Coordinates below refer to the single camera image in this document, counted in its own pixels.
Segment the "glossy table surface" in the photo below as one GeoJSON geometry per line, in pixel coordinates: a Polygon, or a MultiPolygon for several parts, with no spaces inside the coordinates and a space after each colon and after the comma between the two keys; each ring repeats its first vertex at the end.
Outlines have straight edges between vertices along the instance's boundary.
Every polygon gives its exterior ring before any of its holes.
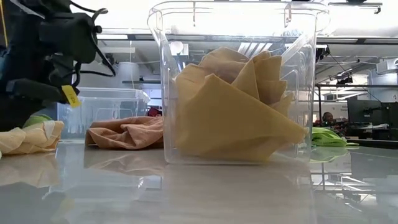
{"type": "Polygon", "coordinates": [[[326,163],[178,166],[62,143],[0,159],[0,223],[398,223],[398,151],[326,163]]]}

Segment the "tan fabric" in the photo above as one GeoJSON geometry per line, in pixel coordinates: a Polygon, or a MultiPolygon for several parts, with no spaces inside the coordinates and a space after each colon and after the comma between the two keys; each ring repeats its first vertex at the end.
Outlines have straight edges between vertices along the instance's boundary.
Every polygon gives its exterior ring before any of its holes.
{"type": "Polygon", "coordinates": [[[176,77],[176,145],[183,154],[265,162],[307,134],[287,118],[293,95],[281,99],[281,57],[263,52],[242,63],[238,54],[220,48],[176,77]]]}
{"type": "Polygon", "coordinates": [[[163,118],[133,117],[95,121],[86,132],[85,143],[107,149],[162,147],[163,118]]]}
{"type": "Polygon", "coordinates": [[[57,148],[62,129],[62,121],[44,121],[1,132],[0,151],[3,155],[52,152],[57,148]]]}

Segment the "yellow tag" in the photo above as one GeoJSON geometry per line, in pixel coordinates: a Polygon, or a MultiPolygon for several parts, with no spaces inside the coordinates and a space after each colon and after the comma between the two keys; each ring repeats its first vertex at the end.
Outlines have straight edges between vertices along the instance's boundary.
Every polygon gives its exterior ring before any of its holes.
{"type": "Polygon", "coordinates": [[[68,102],[72,108],[76,108],[81,105],[81,102],[71,85],[62,86],[62,91],[64,92],[65,96],[67,96],[68,102]]]}

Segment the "clear plastic container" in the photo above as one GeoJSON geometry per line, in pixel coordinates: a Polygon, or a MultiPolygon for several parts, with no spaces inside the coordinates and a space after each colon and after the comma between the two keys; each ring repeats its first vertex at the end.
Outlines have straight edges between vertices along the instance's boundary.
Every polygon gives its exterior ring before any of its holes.
{"type": "Polygon", "coordinates": [[[81,106],[58,104],[58,120],[65,127],[62,140],[84,139],[93,121],[145,116],[148,95],[142,90],[121,88],[79,88],[81,106]]]}
{"type": "MultiPolygon", "coordinates": [[[[294,96],[287,117],[306,129],[308,134],[302,142],[275,153],[308,161],[311,148],[316,33],[322,31],[328,23],[327,7],[314,2],[170,1],[154,6],[149,12],[148,25],[160,47],[167,162],[252,163],[245,159],[204,159],[202,156],[185,153],[189,149],[178,148],[177,126],[181,121],[177,118],[179,95],[176,79],[185,64],[182,65],[171,54],[173,50],[170,49],[170,43],[175,41],[188,44],[190,49],[196,50],[190,53],[189,59],[197,62],[205,56],[206,50],[210,52],[219,47],[235,50],[247,58],[253,58],[263,51],[270,52],[272,56],[282,56],[280,80],[287,81],[284,95],[294,96]]],[[[236,105],[230,105],[229,108],[234,113],[236,105]]],[[[236,119],[242,119],[239,115],[236,114],[236,119]]],[[[242,134],[246,131],[233,121],[226,125],[242,134]]]]}

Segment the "peach towel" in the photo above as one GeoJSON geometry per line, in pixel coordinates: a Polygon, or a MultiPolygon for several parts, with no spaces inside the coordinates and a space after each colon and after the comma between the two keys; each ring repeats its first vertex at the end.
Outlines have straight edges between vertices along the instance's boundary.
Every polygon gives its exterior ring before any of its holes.
{"type": "Polygon", "coordinates": [[[62,129],[62,121],[43,121],[1,132],[0,151],[3,155],[52,152],[57,148],[62,129]]]}
{"type": "Polygon", "coordinates": [[[106,149],[163,147],[163,118],[133,117],[95,121],[86,132],[85,144],[106,149]]]}

